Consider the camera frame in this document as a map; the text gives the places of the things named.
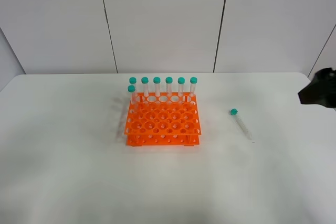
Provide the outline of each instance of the teal cap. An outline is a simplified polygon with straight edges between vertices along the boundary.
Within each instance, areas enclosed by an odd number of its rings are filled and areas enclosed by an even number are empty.
[[[190,78],[190,83],[196,84],[197,83],[197,78],[196,77],[191,77]]]
[[[135,91],[135,86],[129,85],[128,86],[128,92],[133,93]]]
[[[158,84],[160,83],[160,77],[154,77],[154,83]]]
[[[231,109],[230,111],[231,115],[236,115],[238,113],[237,109]]]
[[[130,84],[136,84],[136,78],[135,77],[130,78]]]
[[[148,78],[147,78],[147,77],[142,77],[142,78],[141,78],[141,82],[142,82],[143,84],[148,83]]]
[[[171,78],[171,77],[167,77],[166,78],[166,83],[173,83],[173,78]]]
[[[177,82],[178,82],[179,84],[184,84],[185,80],[184,80],[183,77],[180,77],[180,78],[177,80]]]

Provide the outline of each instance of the panel seam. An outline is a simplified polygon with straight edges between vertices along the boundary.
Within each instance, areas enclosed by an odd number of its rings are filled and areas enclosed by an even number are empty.
[[[327,43],[328,43],[328,41],[329,41],[329,39],[330,39],[330,37],[331,37],[332,33],[334,32],[334,30],[335,30],[335,27],[336,27],[336,24],[334,25],[334,28],[332,29],[332,31],[331,31],[331,33],[330,33],[330,35],[329,35],[329,37],[328,37],[327,41],[325,42],[324,46],[322,47],[322,50],[321,50],[320,54],[318,55],[318,57],[317,57],[317,59],[316,59],[316,61],[315,61],[314,65],[313,65],[313,67],[311,68],[311,70],[310,70],[310,72],[309,72],[309,74],[308,74],[308,77],[309,77],[309,76],[310,76],[310,74],[312,73],[312,71],[313,71],[313,69],[314,69],[314,67],[315,67],[315,65],[316,65],[316,63],[317,63],[317,61],[319,60],[319,58],[320,58],[320,56],[321,56],[321,54],[322,54],[322,52],[323,52],[323,50],[324,50],[325,46],[327,45]]]
[[[113,48],[113,43],[112,43],[111,31],[110,31],[110,25],[109,25],[109,20],[107,18],[107,12],[106,12],[106,7],[105,7],[105,0],[103,0],[103,5],[104,5],[104,12],[105,12],[105,17],[106,17],[107,28],[109,30],[109,35],[110,35],[111,48],[112,48],[112,53],[113,53],[113,58],[114,58],[115,70],[118,73],[118,67],[117,67],[117,61],[115,59],[116,57],[115,57],[115,54],[114,54],[114,48]]]
[[[220,39],[221,39],[221,32],[222,32],[222,25],[223,25],[223,17],[224,17],[225,5],[226,5],[226,0],[224,0],[224,3],[223,3],[222,17],[221,17],[221,21],[220,21],[220,24],[221,24],[221,25],[219,26],[218,41],[217,41],[217,47],[216,47],[216,55],[215,55],[215,62],[214,62],[214,70],[213,70],[212,73],[215,72],[215,68],[216,68],[217,55],[218,55],[218,48],[219,48],[219,41],[220,41]]]

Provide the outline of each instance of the centrifuge tube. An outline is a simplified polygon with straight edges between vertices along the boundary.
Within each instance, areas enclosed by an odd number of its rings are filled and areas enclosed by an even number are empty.
[[[143,96],[148,97],[148,78],[147,77],[142,77],[141,82],[143,84]]]
[[[167,77],[166,78],[166,83],[167,83],[167,97],[172,96],[172,83],[173,83],[173,78]]]
[[[195,88],[196,88],[197,78],[191,77],[190,78],[190,94],[189,96],[193,97],[195,95]]]
[[[160,97],[160,77],[154,78],[154,85],[155,85],[155,96]]]
[[[242,118],[240,117],[240,115],[238,114],[238,110],[237,109],[232,109],[230,111],[231,115],[234,116],[237,124],[239,125],[239,127],[241,128],[241,130],[244,132],[244,134],[252,140],[252,134],[249,132],[249,130],[247,129],[247,127],[245,126],[245,124],[243,123]]]
[[[135,86],[134,85],[129,85],[128,86],[128,92],[131,93],[131,104],[135,105],[136,104],[136,98],[137,96],[135,95]]]
[[[138,95],[138,91],[137,91],[137,85],[136,85],[136,78],[135,77],[131,77],[130,78],[130,84],[133,85],[135,87],[135,96]]]
[[[178,96],[179,97],[182,97],[183,96],[183,85],[184,85],[184,82],[185,82],[185,80],[184,80],[184,78],[183,77],[179,77],[179,79],[177,80],[177,82],[179,83],[179,85],[178,85]]]

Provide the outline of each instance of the rack hole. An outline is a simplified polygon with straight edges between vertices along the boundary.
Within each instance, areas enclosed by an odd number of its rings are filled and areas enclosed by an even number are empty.
[[[184,125],[184,127],[185,127],[186,129],[192,130],[192,129],[195,127],[195,125],[194,125],[193,123],[186,123],[186,124]]]
[[[181,128],[181,124],[177,123],[177,122],[174,122],[174,123],[172,123],[172,128],[175,129],[175,130],[178,130],[179,128]]]
[[[168,106],[167,106],[166,104],[161,104],[161,105],[160,105],[160,110],[165,111],[165,110],[167,110],[167,109],[168,109]]]
[[[179,99],[180,99],[180,98],[179,98],[178,96],[176,96],[176,95],[170,97],[170,100],[171,100],[172,102],[178,102]]]
[[[193,115],[191,113],[185,113],[184,114],[184,119],[191,120],[192,118],[193,118]]]
[[[165,129],[165,128],[168,127],[168,124],[165,123],[165,122],[161,122],[161,123],[159,123],[157,126],[158,126],[160,129]]]
[[[153,123],[153,122],[146,122],[145,123],[145,128],[147,129],[147,130],[151,130],[151,129],[153,129],[155,127],[155,124]]]
[[[185,111],[191,110],[190,105],[189,104],[183,105],[183,110],[185,110]]]
[[[167,113],[162,112],[162,113],[159,114],[159,119],[161,119],[161,120],[165,120],[167,117],[168,117]]]
[[[153,120],[155,118],[155,114],[153,112],[148,112],[146,114],[146,118],[149,120]]]
[[[147,98],[147,101],[149,102],[155,102],[156,101],[156,97],[151,95],[150,97]]]
[[[181,117],[181,115],[175,112],[171,115],[171,117],[172,117],[172,119],[177,120]]]
[[[184,97],[182,97],[182,101],[184,102],[191,102],[191,97],[188,95],[185,95]]]
[[[132,129],[134,129],[134,130],[140,129],[141,126],[142,126],[142,124],[140,122],[134,122],[131,125]]]
[[[149,105],[149,109],[150,110],[155,110],[155,105],[154,104]]]
[[[168,98],[165,95],[163,95],[159,98],[160,102],[166,102],[167,100],[168,100]]]

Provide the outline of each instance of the clear plastic tube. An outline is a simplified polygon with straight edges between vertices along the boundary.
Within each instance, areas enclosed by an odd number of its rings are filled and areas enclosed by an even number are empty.
[[[143,84],[143,96],[144,97],[148,97],[149,93],[148,93],[148,83],[144,83]]]
[[[160,97],[160,77],[154,78],[155,96]]]
[[[155,83],[155,96],[159,97],[160,96],[160,84],[159,83]]]
[[[171,96],[172,96],[172,83],[173,83],[173,78],[171,78],[171,77],[167,77],[167,78],[166,78],[166,83],[167,83],[167,87],[166,87],[167,97],[171,97]]]
[[[252,140],[252,134],[250,133],[250,131],[247,129],[245,123],[243,122],[243,119],[240,117],[240,115],[238,114],[238,111],[236,109],[232,109],[231,110],[231,115],[233,115],[233,117],[235,118],[237,124],[239,125],[239,127],[241,128],[241,130],[244,132],[244,134],[250,139]]]
[[[128,86],[128,92],[131,93],[131,104],[135,105],[137,103],[137,96],[135,94],[135,86],[134,85],[129,85]]]
[[[179,94],[178,96],[181,97],[181,96],[183,96],[183,84],[179,84],[179,85],[178,85],[178,88],[179,88],[179,89],[178,89],[178,90],[179,90],[179,91],[178,91],[178,92],[179,92],[179,93],[178,93],[178,94]]]
[[[132,95],[131,95],[131,103],[133,105],[135,105],[137,103],[137,95],[135,94],[135,92],[133,92]]]
[[[190,96],[193,97],[195,95],[196,84],[190,83]]]
[[[196,88],[197,78],[191,77],[190,78],[190,94],[189,96],[193,97],[195,95],[195,88]]]
[[[171,96],[172,96],[172,84],[167,83],[167,97],[171,97]]]
[[[138,96],[138,91],[137,91],[137,85],[136,85],[136,78],[135,77],[130,78],[130,84],[135,87],[135,96],[137,97]]]
[[[142,77],[141,82],[143,84],[143,96],[148,97],[149,92],[148,92],[148,78],[147,77]]]
[[[183,85],[184,85],[184,82],[185,82],[185,80],[184,80],[184,78],[183,77],[180,77],[178,80],[177,80],[177,82],[179,83],[179,85],[178,85],[178,93],[177,93],[177,95],[179,96],[179,97],[182,97],[183,96]]]

